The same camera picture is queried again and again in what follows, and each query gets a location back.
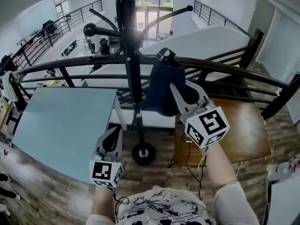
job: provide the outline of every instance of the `wooden floor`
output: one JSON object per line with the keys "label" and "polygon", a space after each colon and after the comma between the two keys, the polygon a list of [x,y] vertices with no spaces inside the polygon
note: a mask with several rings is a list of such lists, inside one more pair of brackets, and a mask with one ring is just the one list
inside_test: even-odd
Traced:
{"label": "wooden floor", "polygon": [[[282,162],[300,153],[297,128],[284,107],[267,121],[272,155],[267,162]],[[135,132],[125,132],[126,171],[117,190],[118,196],[132,195],[151,189],[153,185],[187,189],[195,194],[199,184],[185,167],[167,168],[174,149],[174,138],[168,130],[146,129],[146,141],[157,149],[157,158],[151,166],[137,166],[131,158],[131,149],[137,143]],[[19,193],[22,199],[0,197],[0,203],[8,206],[11,225],[79,225],[85,224],[92,205],[94,186],[78,182],[57,174],[18,149],[1,158],[0,172],[12,177],[11,183],[1,182],[1,186]],[[203,201],[210,209],[213,193],[204,168],[202,180]],[[262,223],[266,205],[266,166],[264,158],[243,162],[238,180],[246,192],[246,197]]]}

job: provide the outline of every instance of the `white t-shirt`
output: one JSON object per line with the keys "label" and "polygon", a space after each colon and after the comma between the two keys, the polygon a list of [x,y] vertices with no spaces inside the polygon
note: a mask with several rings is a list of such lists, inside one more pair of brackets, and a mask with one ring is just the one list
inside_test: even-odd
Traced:
{"label": "white t-shirt", "polygon": [[[212,216],[193,193],[172,188],[156,188],[129,197],[120,205],[118,225],[258,225],[239,182],[219,189]],[[87,225],[114,225],[108,217],[91,215]]]}

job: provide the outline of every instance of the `metal railing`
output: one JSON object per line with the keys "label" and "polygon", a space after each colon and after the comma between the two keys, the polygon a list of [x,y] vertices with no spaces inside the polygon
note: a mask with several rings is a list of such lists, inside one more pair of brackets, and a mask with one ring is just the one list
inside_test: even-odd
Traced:
{"label": "metal railing", "polygon": [[249,33],[229,18],[197,0],[194,0],[194,12],[207,23],[207,26],[224,26],[231,29],[237,29],[251,38]]}
{"label": "metal railing", "polygon": [[102,11],[102,0],[95,1],[64,15],[31,37],[11,57],[15,69],[34,65],[66,33],[70,32],[78,24],[83,23],[90,16],[93,16],[89,11],[90,8],[97,12]]}
{"label": "metal railing", "polygon": [[[292,82],[290,84],[281,82],[276,79],[272,79],[269,77],[265,77],[263,75],[259,75],[256,73],[253,73],[249,70],[240,68],[240,67],[234,67],[232,65],[220,63],[220,62],[213,62],[210,60],[201,60],[201,59],[192,59],[192,58],[185,58],[185,57],[175,57],[176,60],[185,66],[185,68],[194,68],[199,69],[201,72],[198,74],[197,78],[188,78],[188,80],[197,83],[201,86],[203,85],[218,85],[222,84],[224,86],[229,86],[233,88],[238,88],[240,90],[244,91],[253,91],[256,93],[261,94],[267,94],[274,96],[273,100],[266,100],[266,99],[257,99],[257,98],[251,98],[251,97],[239,97],[239,96],[229,96],[229,95],[220,95],[220,94],[214,94],[209,93],[208,96],[211,98],[223,98],[223,99],[233,99],[233,100],[239,100],[244,102],[258,102],[258,103],[264,103],[266,104],[265,108],[262,108],[262,116],[265,120],[271,118],[274,114],[276,114],[287,102],[288,100],[295,94],[295,92],[300,87],[300,75],[297,74]],[[141,64],[154,64],[156,62],[155,58],[142,58],[140,60]],[[33,67],[28,67],[25,69],[21,69],[16,71],[19,75],[26,75],[28,73],[33,73],[37,71],[43,71],[48,70],[51,68],[58,68],[62,72],[62,76],[58,77],[45,77],[45,78],[37,78],[37,79],[30,79],[30,80],[23,80],[20,81],[20,84],[29,83],[29,82],[37,82],[37,81],[49,81],[49,80],[65,80],[67,82],[67,85],[69,87],[76,87],[74,86],[72,80],[73,79],[127,79],[127,75],[69,75],[66,71],[66,67],[75,67],[75,66],[85,66],[85,65],[91,65],[91,64],[124,64],[125,58],[124,55],[119,55],[118,57],[112,59],[112,60],[102,60],[98,62],[91,63],[89,61],[89,57],[80,57],[80,58],[74,58],[74,59],[66,59],[66,60],[59,60],[59,61],[53,61],[48,62],[40,65],[36,65]],[[247,78],[250,80],[259,81],[262,83],[266,83],[272,86],[276,86],[279,88],[282,88],[282,91],[280,92],[279,96],[268,90],[263,89],[257,89],[257,88],[250,88],[248,86],[237,86],[233,84],[223,84],[220,82],[209,82],[206,81],[205,78],[209,72],[220,72],[225,73],[229,75],[235,75],[238,77]],[[143,75],[141,76],[141,79],[149,79],[149,76]],[[147,93],[147,87],[145,86],[146,83],[142,83],[142,92],[144,95]],[[34,92],[36,87],[22,87],[20,86],[22,90],[30,90],[31,92]],[[119,100],[124,104],[126,103],[126,106],[122,106],[122,109],[133,109],[131,106],[132,99],[130,95],[125,96],[124,94],[129,91],[129,88],[125,87],[87,87],[87,88],[105,88],[105,89],[117,89]]]}

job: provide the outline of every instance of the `light blue table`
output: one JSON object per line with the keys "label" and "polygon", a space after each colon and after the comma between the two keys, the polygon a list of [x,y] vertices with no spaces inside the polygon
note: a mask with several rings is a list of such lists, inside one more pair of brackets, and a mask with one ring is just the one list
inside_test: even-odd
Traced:
{"label": "light blue table", "polygon": [[13,144],[42,164],[90,183],[97,139],[107,130],[117,90],[38,88],[30,99]]}

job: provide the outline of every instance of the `black metal coat stand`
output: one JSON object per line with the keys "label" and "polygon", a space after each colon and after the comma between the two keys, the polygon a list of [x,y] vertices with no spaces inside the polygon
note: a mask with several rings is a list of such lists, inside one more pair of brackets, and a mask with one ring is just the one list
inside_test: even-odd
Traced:
{"label": "black metal coat stand", "polygon": [[144,40],[144,35],[153,25],[169,17],[184,13],[186,11],[192,11],[193,7],[187,6],[186,8],[160,17],[151,22],[139,34],[135,30],[135,0],[116,0],[116,10],[119,29],[105,16],[94,11],[93,9],[90,9],[90,12],[108,23],[113,30],[98,28],[95,24],[89,23],[84,27],[83,32],[87,37],[92,37],[94,35],[106,35],[116,36],[119,38],[120,48],[117,53],[106,56],[89,57],[89,61],[93,63],[97,61],[113,59],[119,56],[122,51],[124,51],[129,91],[134,103],[135,125],[139,139],[139,143],[133,148],[132,156],[138,164],[147,165],[155,159],[156,152],[151,144],[145,142],[143,132],[143,118],[140,109],[140,103],[142,101],[140,59],[145,59],[147,57],[139,51],[139,45]]}

